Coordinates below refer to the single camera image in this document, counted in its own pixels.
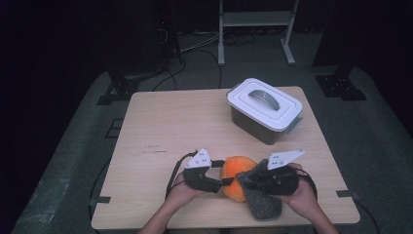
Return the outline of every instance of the container lid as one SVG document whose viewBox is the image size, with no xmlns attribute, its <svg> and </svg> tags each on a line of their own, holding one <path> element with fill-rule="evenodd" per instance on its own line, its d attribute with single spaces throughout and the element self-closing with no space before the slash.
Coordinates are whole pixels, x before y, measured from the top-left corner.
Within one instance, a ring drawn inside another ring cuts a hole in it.
<svg viewBox="0 0 413 234">
<path fill-rule="evenodd" d="M 281 132 L 301 113 L 299 100 L 255 78 L 227 94 L 229 103 L 266 128 Z"/>
</svg>

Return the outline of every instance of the wooden table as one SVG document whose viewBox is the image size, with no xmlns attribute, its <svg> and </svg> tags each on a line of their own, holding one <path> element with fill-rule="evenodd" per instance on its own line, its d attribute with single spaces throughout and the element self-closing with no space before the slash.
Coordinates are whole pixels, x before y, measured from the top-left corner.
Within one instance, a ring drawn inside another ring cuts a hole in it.
<svg viewBox="0 0 413 234">
<path fill-rule="evenodd" d="M 183 155 L 205 147 L 211 160 L 244 155 L 257 163 L 271 152 L 299 148 L 306 153 L 296 163 L 315 181 L 319 203 L 333 223 L 356 223 L 359 213 L 350 197 L 304 92 L 298 87 L 280 90 L 303 104 L 303 121 L 274 145 L 266 145 L 232 123 L 229 90 L 136 93 L 115 147 L 92 226 L 95 229 L 141 228 L 164 202 L 170 175 Z M 207 176 L 219 178 L 219 168 Z M 227 198 L 222 191 L 196 198 L 180 209 L 169 228 L 263 227 L 310 224 L 283 205 L 282 215 L 271 221 L 255 220 L 247 203 Z"/>
</svg>

